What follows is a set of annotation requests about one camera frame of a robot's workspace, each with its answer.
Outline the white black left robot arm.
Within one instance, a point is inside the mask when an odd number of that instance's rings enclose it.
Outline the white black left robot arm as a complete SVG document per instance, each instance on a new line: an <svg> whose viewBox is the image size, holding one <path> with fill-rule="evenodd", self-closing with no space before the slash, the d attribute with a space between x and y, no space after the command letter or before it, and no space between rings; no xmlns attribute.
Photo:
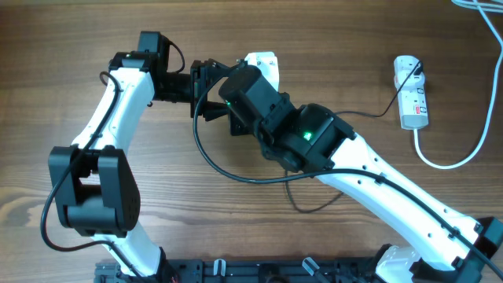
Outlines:
<svg viewBox="0 0 503 283"><path fill-rule="evenodd" d="M177 282L178 272L139 222L141 196L127 160L139 120L152 101L195 106L228 72L217 61L196 61L190 73L168 69L174 43L143 31L138 48L118 52L99 75L106 90L83 131L48 159L53 188L42 209L40 233L59 252L101 245L126 282Z"/></svg>

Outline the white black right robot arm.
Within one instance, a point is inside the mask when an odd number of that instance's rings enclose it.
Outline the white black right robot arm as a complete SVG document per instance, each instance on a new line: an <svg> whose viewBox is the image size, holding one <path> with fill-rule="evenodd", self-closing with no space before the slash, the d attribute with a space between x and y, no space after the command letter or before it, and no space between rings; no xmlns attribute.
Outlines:
<svg viewBox="0 0 503 283"><path fill-rule="evenodd" d="M218 93L265 158L293 178L315 177L347 194L406 240L406 247L391 245L378 256L380 281L477 282L493 266L500 221L474 219L436 200L329 109L293 106L252 65L232 70Z"/></svg>

